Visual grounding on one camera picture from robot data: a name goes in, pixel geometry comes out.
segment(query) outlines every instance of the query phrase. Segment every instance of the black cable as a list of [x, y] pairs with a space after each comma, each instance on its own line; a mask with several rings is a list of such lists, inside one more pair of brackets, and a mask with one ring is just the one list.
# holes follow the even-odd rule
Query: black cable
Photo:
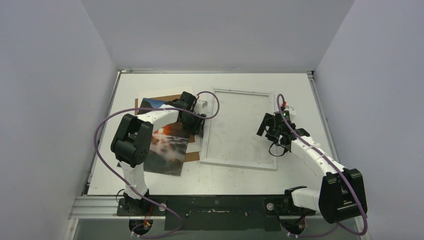
[[[274, 155], [274, 154], [272, 154], [271, 153], [271, 148], [273, 147], [273, 146], [278, 146], [278, 147], [282, 147], [283, 149], [284, 149], [284, 151], [282, 152], [282, 154], [281, 155]], [[274, 156], [274, 157], [281, 157], [281, 156], [283, 156], [284, 154], [286, 154], [288, 152], [288, 150], [287, 150], [287, 148], [286, 147], [284, 147], [283, 145], [281, 145], [281, 144], [279, 144], [279, 143], [277, 143], [277, 142], [273, 142], [273, 143], [271, 143], [271, 146], [269, 146], [269, 149], [268, 149], [268, 153], [269, 154], [271, 154], [272, 156]]]
[[119, 191], [118, 191], [118, 193], [116, 194], [116, 196], [115, 196], [115, 200], [116, 200], [116, 202], [117, 202], [117, 203], [119, 203], [119, 201], [118, 201], [118, 195], [119, 195], [119, 193], [120, 193], [120, 192], [122, 192], [122, 191], [124, 191], [124, 190], [125, 190], [125, 188], [122, 188], [122, 189], [121, 189], [121, 190], [119, 190]]

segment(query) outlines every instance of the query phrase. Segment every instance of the white picture frame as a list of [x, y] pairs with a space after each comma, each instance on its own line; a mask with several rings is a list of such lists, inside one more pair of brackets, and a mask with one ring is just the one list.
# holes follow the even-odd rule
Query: white picture frame
[[[274, 94], [222, 87], [213, 87], [212, 91], [219, 99], [220, 111], [215, 118], [205, 121], [200, 162], [276, 170], [277, 157], [268, 152], [271, 142], [256, 135], [265, 113], [275, 111]], [[208, 116], [216, 110], [213, 100]]]

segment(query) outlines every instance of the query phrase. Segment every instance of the white table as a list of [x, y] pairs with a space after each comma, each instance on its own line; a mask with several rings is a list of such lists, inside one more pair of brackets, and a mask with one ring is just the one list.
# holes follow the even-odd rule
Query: white table
[[[133, 108], [139, 92], [185, 86], [192, 86], [195, 93], [211, 90], [212, 87], [273, 92], [275, 96], [283, 93], [287, 104], [296, 110], [296, 126], [306, 129], [321, 144], [321, 148], [332, 155], [306, 73], [124, 73], [118, 81], [110, 112]], [[202, 95], [200, 99], [211, 100], [211, 96]], [[108, 121], [100, 141], [100, 153], [119, 173], [122, 170], [117, 167], [118, 161], [110, 150], [110, 144], [121, 118], [117, 116]], [[88, 195], [116, 195], [125, 187], [124, 183], [97, 157], [94, 161]], [[321, 180], [291, 153], [278, 158], [277, 170], [217, 166], [193, 161], [183, 164], [181, 176], [145, 173], [145, 181], [152, 195], [282, 194], [288, 188], [301, 185], [319, 190]]]

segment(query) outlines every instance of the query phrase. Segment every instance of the white wall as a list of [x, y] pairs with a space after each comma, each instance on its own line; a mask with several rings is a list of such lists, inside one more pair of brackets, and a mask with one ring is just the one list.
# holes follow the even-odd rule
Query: white wall
[[64, 234], [115, 67], [79, 0], [0, 7], [0, 239]]
[[315, 72], [374, 240], [424, 239], [424, 1], [356, 0]]
[[354, 0], [82, 0], [120, 69], [314, 70]]

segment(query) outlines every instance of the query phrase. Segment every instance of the purple cable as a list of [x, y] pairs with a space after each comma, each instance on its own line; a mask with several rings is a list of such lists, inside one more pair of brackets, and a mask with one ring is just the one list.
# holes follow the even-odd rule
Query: purple cable
[[[200, 119], [212, 119], [212, 118], [214, 118], [217, 114], [218, 114], [218, 112], [220, 111], [220, 101], [218, 100], [218, 98], [217, 98], [217, 96], [213, 93], [213, 92], [210, 92], [210, 91], [201, 91], [201, 92], [199, 92], [197, 95], [200, 95], [200, 94], [204, 94], [204, 93], [208, 93], [208, 94], [211, 94], [215, 99], [216, 99], [216, 102], [217, 102], [217, 104], [218, 104], [218, 107], [217, 107], [217, 110], [216, 110], [216, 113], [213, 115], [213, 116], [210, 116], [210, 117], [204, 117], [204, 116], [200, 116], [200, 115], [197, 115], [196, 113], [194, 113], [194, 112], [191, 112], [191, 111], [189, 111], [189, 110], [185, 110], [185, 109], [182, 109], [182, 108], [175, 108], [175, 107], [166, 107], [166, 108], [149, 108], [149, 107], [135, 107], [135, 108], [128, 108], [128, 109], [124, 109], [124, 110], [121, 110], [121, 111], [118, 111], [118, 112], [115, 112], [115, 113], [113, 113], [113, 114], [111, 114], [111, 115], [109, 115], [109, 116], [107, 116], [98, 126], [97, 126], [97, 128], [95, 129], [95, 131], [94, 131], [94, 137], [93, 137], [93, 144], [94, 144], [94, 150], [95, 150], [95, 153], [97, 154], [97, 156], [98, 156], [98, 158], [100, 159], [100, 161], [106, 166], [106, 168], [108, 168], [113, 174], [115, 174], [119, 179], [121, 179], [128, 187], [129, 187], [129, 189], [131, 189], [135, 194], [137, 194], [138, 196], [140, 196], [142, 199], [144, 199], [144, 200], [146, 200], [146, 201], [148, 201], [148, 202], [150, 202], [150, 203], [152, 203], [152, 204], [154, 204], [154, 205], [156, 205], [156, 206], [158, 206], [158, 207], [161, 207], [161, 208], [164, 208], [165, 210], [167, 210], [167, 211], [169, 211], [170, 213], [172, 213], [173, 215], [175, 215], [180, 221], [181, 221], [181, 225], [179, 226], [179, 227], [177, 227], [177, 228], [175, 228], [174, 230], [171, 230], [171, 231], [169, 231], [169, 232], [165, 232], [165, 233], [162, 233], [162, 234], [159, 234], [159, 235], [154, 235], [154, 236], [143, 236], [143, 235], [140, 235], [139, 237], [140, 238], [142, 238], [142, 239], [155, 239], [155, 238], [160, 238], [160, 237], [163, 237], [163, 236], [167, 236], [167, 235], [170, 235], [170, 234], [172, 234], [172, 233], [175, 233], [176, 231], [178, 231], [178, 230], [180, 230], [182, 227], [183, 227], [183, 219], [175, 212], [175, 211], [173, 211], [173, 210], [171, 210], [170, 208], [168, 208], [168, 207], [166, 207], [166, 206], [162, 206], [160, 203], [157, 203], [157, 202], [155, 202], [155, 201], [153, 201], [153, 200], [151, 200], [151, 199], [149, 199], [149, 198], [147, 198], [147, 197], [145, 197], [144, 195], [142, 195], [142, 194], [140, 194], [135, 188], [133, 188], [132, 186], [131, 186], [131, 184], [125, 179], [125, 178], [123, 178], [119, 173], [117, 173], [106, 161], [105, 161], [105, 159], [103, 159], [103, 157], [102, 157], [102, 155], [100, 154], [100, 151], [99, 151], [99, 145], [97, 144], [97, 135], [99, 134], [99, 130], [100, 130], [100, 128], [102, 127], [102, 125], [103, 124], [105, 124], [109, 119], [111, 119], [111, 118], [113, 118], [113, 117], [115, 117], [116, 115], [119, 115], [119, 114], [122, 114], [122, 113], [126, 113], [126, 112], [131, 112], [131, 111], [135, 111], [135, 110], [145, 110], [145, 111], [165, 111], [165, 110], [177, 110], [177, 111], [183, 111], [183, 112], [186, 112], [186, 113], [189, 113], [189, 114], [191, 114], [191, 115], [194, 115], [194, 116], [196, 116], [196, 117], [198, 117], [198, 118], [200, 118]], [[132, 232], [134, 232], [134, 230], [135, 229], [137, 229], [139, 226], [141, 226], [142, 224], [139, 224], [139, 225], [137, 225], [137, 226], [135, 226], [131, 231]]]
[[289, 232], [285, 227], [282, 227], [282, 229], [284, 229], [284, 231], [286, 231], [287, 233], [290, 234], [290, 236], [293, 236], [293, 237], [296, 237], [297, 236], [298, 238], [320, 238], [320, 237], [324, 237], [324, 236], [327, 236], [327, 235], [332, 234], [338, 227], [339, 227], [339, 225], [336, 224], [329, 231], [324, 232], [324, 233], [321, 233], [321, 234], [315, 234], [315, 235], [293, 234], [293, 233]]
[[[299, 134], [292, 128], [292, 126], [290, 126], [290, 124], [287, 122], [286, 118], [284, 117], [283, 111], [281, 110], [281, 105], [280, 105], [280, 97], [284, 99], [284, 96], [280, 93], [277, 96], [277, 107], [278, 107], [278, 111], [279, 114], [281, 115], [282, 119], [284, 120], [284, 123], [287, 125], [288, 129], [290, 129], [290, 132], [292, 132], [297, 139], [299, 139], [302, 143], [304, 143], [306, 146], [310, 147], [311, 145], [304, 140], [301, 136], [299, 136]], [[339, 225], [340, 227], [342, 227], [344, 230], [348, 231], [351, 234], [357, 235], [357, 236], [363, 236], [367, 233], [368, 231], [368, 222], [367, 222], [367, 214], [364, 211], [364, 208], [361, 205], [361, 202], [358, 199], [357, 194], [355, 193], [352, 185], [349, 183], [348, 179], [345, 177], [345, 175], [336, 167], [336, 165], [334, 165], [334, 163], [332, 163], [327, 156], [324, 155], [324, 153], [322, 153], [320, 150], [318, 150], [318, 148], [316, 147], [312, 147], [312, 149], [317, 152], [320, 156], [323, 156], [323, 158], [325, 159], [325, 161], [330, 164], [332, 166], [332, 168], [334, 170], [336, 170], [336, 172], [338, 173], [338, 175], [341, 177], [341, 179], [343, 180], [343, 182], [346, 184], [346, 187], [349, 189], [350, 193], [352, 194], [352, 197], [356, 203], [356, 205], [359, 208], [359, 212], [360, 215], [362, 216], [362, 220], [363, 220], [363, 230], [361, 232], [357, 232], [357, 231], [353, 231], [349, 228], [347, 228], [346, 226], [344, 226], [343, 224], [341, 224], [340, 222], [337, 223], [337, 225]], [[316, 235], [316, 236], [309, 236], [311, 237], [323, 237], [322, 235]]]

